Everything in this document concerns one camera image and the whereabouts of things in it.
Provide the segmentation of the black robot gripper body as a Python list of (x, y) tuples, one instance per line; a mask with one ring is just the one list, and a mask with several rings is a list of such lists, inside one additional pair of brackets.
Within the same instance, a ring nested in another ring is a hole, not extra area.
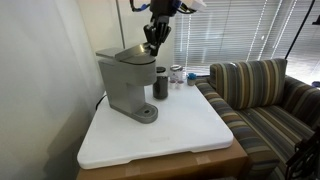
[(173, 17), (177, 10), (176, 0), (151, 0), (150, 11), (151, 21), (154, 23), (169, 23), (169, 18)]

